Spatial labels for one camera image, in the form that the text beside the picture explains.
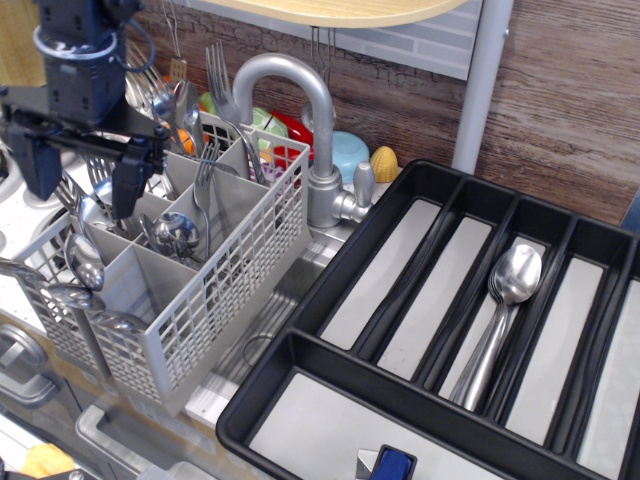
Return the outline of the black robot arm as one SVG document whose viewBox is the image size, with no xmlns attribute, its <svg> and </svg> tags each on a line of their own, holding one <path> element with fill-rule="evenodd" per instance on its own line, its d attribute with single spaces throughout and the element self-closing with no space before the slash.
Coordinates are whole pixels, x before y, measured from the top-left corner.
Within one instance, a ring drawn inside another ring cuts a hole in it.
<svg viewBox="0 0 640 480">
<path fill-rule="evenodd" d="M 46 200 L 61 176 L 61 153 L 114 162 L 113 214 L 132 215 L 147 181 L 164 166 L 168 130 L 126 100 L 126 29 L 139 1 L 41 1 L 33 42 L 42 87 L 2 86 L 1 139 L 28 189 Z"/>
</svg>

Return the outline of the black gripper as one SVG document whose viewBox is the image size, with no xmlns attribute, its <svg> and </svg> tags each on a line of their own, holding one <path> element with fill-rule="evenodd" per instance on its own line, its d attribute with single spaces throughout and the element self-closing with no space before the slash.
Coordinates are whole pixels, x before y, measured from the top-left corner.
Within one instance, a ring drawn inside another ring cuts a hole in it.
<svg viewBox="0 0 640 480">
<path fill-rule="evenodd" d="M 25 183 L 48 199 L 62 176 L 60 150 L 115 162 L 112 214 L 130 217 L 147 182 L 164 169 L 167 131 L 125 98 L 127 37 L 122 29 L 37 29 L 42 87 L 1 89 L 1 138 Z"/>
</svg>

